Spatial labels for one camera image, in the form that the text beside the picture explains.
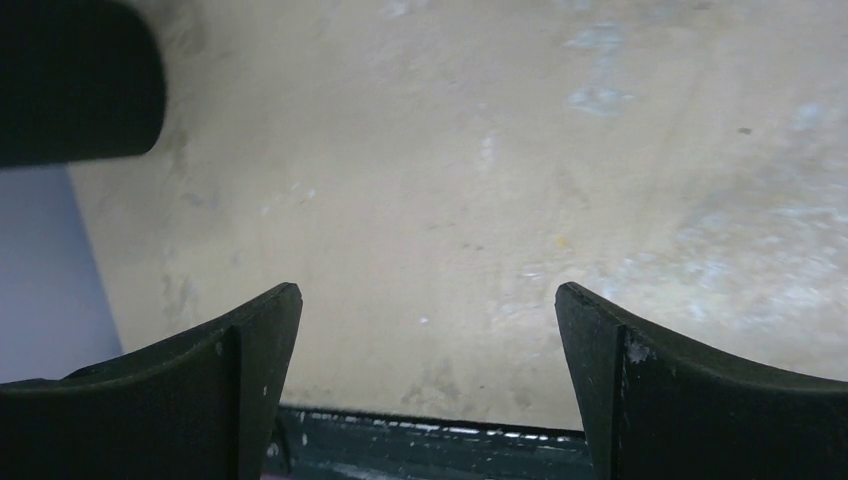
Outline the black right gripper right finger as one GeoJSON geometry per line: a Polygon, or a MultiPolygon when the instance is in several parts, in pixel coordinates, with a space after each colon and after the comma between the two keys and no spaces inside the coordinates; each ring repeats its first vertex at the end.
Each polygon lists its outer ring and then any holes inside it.
{"type": "Polygon", "coordinates": [[[753,362],[569,282],[555,310],[598,479],[843,479],[847,386],[753,362]]]}

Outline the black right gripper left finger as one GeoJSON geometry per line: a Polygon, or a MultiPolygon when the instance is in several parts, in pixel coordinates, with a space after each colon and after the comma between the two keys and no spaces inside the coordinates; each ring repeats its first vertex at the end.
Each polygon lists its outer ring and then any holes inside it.
{"type": "Polygon", "coordinates": [[[59,380],[1,387],[5,479],[257,479],[303,301],[240,307],[59,380]]]}

